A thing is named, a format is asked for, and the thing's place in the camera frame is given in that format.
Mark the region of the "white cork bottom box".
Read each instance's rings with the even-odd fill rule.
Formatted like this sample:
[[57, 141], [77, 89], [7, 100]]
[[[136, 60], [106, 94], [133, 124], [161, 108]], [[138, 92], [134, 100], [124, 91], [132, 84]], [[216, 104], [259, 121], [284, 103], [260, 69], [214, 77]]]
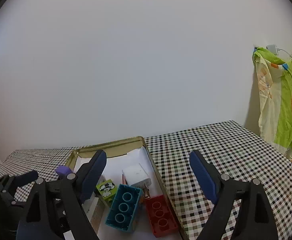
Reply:
[[104, 203], [99, 197], [93, 195], [83, 203], [82, 207], [93, 230], [98, 233], [105, 209]]

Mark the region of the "purple cube block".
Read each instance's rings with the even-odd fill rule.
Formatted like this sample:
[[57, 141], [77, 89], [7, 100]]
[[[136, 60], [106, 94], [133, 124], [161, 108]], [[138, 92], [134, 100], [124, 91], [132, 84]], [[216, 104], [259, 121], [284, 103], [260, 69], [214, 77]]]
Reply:
[[55, 169], [55, 172], [58, 175], [59, 179], [63, 179], [71, 174], [73, 171], [68, 166], [61, 165]]

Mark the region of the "green soccer ball brick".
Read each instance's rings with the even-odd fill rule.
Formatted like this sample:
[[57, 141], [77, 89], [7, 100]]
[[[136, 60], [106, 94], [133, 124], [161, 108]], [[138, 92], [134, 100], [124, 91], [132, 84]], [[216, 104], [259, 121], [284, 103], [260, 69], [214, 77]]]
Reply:
[[101, 197], [101, 200], [103, 203], [111, 207], [112, 202], [115, 198], [115, 195], [117, 193], [117, 186], [113, 183], [111, 179], [106, 180], [96, 186], [96, 189], [99, 193], [99, 196]]

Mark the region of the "turquoise toy brick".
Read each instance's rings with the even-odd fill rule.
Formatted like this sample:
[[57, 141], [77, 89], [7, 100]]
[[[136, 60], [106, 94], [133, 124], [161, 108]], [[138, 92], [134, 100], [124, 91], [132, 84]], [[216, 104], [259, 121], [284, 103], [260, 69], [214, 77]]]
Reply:
[[134, 232], [143, 197], [142, 189], [120, 184], [105, 224], [123, 232]]

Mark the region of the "copper framed picture tile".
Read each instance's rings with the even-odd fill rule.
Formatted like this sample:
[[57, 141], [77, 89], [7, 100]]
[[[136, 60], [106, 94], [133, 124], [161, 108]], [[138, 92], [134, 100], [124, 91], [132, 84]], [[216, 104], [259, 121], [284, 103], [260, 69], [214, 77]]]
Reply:
[[127, 181], [126, 181], [126, 178], [125, 178], [124, 174], [122, 174], [122, 184], [123, 185], [127, 185], [128, 184]]

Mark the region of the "white power adapter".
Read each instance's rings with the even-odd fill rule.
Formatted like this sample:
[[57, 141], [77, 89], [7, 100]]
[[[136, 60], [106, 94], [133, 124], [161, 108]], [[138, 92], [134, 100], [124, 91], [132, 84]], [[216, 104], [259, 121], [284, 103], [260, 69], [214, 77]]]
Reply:
[[142, 189], [145, 198], [150, 198], [149, 186], [151, 185], [151, 178], [142, 167], [141, 164], [132, 165], [122, 170], [127, 185]]

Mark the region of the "red translucent toy brick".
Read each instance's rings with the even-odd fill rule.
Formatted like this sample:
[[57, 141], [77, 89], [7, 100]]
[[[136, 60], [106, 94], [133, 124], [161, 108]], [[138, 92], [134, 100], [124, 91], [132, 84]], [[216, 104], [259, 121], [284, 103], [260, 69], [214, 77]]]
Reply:
[[163, 194], [146, 199], [144, 205], [156, 238], [178, 232], [179, 227]]

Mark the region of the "gold tin box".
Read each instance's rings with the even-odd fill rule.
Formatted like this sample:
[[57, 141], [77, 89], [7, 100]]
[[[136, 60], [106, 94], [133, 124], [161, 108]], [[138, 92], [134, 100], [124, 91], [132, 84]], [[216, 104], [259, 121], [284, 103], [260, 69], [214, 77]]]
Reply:
[[126, 155], [129, 151], [135, 150], [140, 147], [144, 147], [146, 150], [146, 153], [148, 155], [149, 161], [152, 165], [153, 171], [155, 172], [155, 176], [157, 179], [157, 182], [161, 188], [161, 191], [163, 192], [163, 195], [166, 198], [166, 201], [168, 202], [169, 208], [171, 212], [173, 213], [175, 220], [177, 222], [177, 225], [179, 226], [179, 234], [181, 236], [181, 239], [188, 239], [186, 236], [180, 221], [176, 215], [175, 207], [171, 201], [171, 198], [167, 192], [166, 186], [164, 185], [163, 179], [161, 177], [161, 174], [158, 171], [158, 168], [150, 154], [150, 151], [147, 147], [147, 144], [145, 142], [145, 139], [142, 136], [132, 137], [132, 138], [126, 138], [111, 142], [106, 142], [102, 144], [96, 144], [91, 146], [84, 146], [81, 148], [76, 148], [75, 150], [72, 150], [70, 153], [69, 158], [66, 161], [66, 166], [68, 166], [70, 169], [74, 169], [75, 163], [78, 157], [84, 157], [85, 154], [88, 155], [88, 157], [92, 157], [97, 150], [104, 150], [106, 152], [107, 158], [114, 158], [119, 157], [122, 155]]

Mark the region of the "checkered tablecloth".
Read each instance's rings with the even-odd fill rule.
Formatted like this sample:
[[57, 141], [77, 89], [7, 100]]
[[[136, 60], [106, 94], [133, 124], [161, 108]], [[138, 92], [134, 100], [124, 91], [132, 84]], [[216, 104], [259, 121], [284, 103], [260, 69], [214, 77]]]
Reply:
[[[292, 162], [256, 134], [230, 120], [144, 139], [188, 239], [199, 236], [213, 209], [190, 167], [192, 150], [234, 179], [258, 178], [279, 239], [292, 238]], [[81, 147], [16, 150], [0, 164], [0, 176], [35, 170], [46, 180], [55, 180], [55, 169], [65, 165], [76, 148]]]

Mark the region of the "green patterned hanging cloth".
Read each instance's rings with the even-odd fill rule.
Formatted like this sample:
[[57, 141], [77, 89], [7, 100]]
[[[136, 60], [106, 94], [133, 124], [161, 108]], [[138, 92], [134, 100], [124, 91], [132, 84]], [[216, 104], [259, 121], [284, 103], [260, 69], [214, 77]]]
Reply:
[[292, 162], [292, 51], [284, 60], [256, 47], [252, 61], [259, 93], [260, 137]]

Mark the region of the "white wall charger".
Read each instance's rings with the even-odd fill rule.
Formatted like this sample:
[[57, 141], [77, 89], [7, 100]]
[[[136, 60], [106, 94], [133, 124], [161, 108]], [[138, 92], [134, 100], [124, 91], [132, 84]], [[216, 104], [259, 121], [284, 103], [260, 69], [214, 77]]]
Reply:
[[269, 44], [266, 46], [266, 49], [269, 50], [271, 53], [273, 53], [274, 55], [278, 55], [278, 48], [275, 44]]

